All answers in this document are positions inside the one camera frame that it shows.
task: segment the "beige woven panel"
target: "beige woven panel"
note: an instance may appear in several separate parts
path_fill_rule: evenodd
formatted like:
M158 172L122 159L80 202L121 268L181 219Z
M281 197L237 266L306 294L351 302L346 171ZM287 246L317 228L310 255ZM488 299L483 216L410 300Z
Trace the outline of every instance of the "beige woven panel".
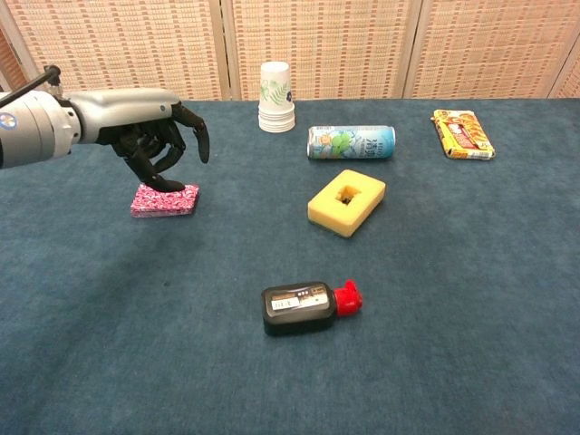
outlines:
M296 99L402 95L414 0L228 1L243 100L259 98L266 61L290 64Z
M560 98L580 97L580 56L576 58L576 62L565 78L557 96Z
M15 54L12 52L2 29L0 29L0 71L12 90L26 84L20 63L18 63Z
M425 6L408 97L546 97L580 17L579 0L425 0Z
M6 0L39 71L66 90L162 87L219 100L208 0Z

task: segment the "yellow sponge with hole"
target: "yellow sponge with hole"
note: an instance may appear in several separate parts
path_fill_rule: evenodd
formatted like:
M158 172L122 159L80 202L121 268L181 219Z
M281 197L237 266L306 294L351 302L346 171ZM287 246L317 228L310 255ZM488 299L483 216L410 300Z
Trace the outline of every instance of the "yellow sponge with hole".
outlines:
M350 237L384 198L387 185L346 169L308 202L308 219Z

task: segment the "pink patterned sponge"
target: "pink patterned sponge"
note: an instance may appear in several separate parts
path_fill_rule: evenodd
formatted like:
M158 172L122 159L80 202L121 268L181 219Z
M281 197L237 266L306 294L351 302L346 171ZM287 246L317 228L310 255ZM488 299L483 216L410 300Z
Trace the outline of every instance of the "pink patterned sponge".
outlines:
M162 216L188 215L198 199L199 187L187 185L180 192L161 193L140 184L135 199L130 205L134 218L158 218Z

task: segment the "ink bottle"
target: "ink bottle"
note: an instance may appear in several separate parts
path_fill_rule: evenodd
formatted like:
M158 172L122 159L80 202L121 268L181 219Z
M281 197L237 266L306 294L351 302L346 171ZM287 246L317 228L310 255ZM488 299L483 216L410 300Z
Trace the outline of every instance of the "ink bottle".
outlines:
M356 283L331 289L320 281L278 285L262 292L262 315L268 335L301 334L332 326L337 317L355 314L363 306Z

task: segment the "robotic arm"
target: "robotic arm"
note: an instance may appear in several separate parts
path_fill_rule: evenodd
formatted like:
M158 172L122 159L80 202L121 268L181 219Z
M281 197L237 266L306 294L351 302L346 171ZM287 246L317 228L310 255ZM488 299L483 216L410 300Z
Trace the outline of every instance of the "robotic arm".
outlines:
M147 186L182 190L183 184L160 175L186 149L176 122L193 129L199 157L208 162L205 122L173 93L137 88L63 94L59 75L50 66L23 88L0 93L0 169L60 158L76 143L98 143L111 145ZM49 92L32 91L44 81L51 85ZM152 163L168 145L166 155Z

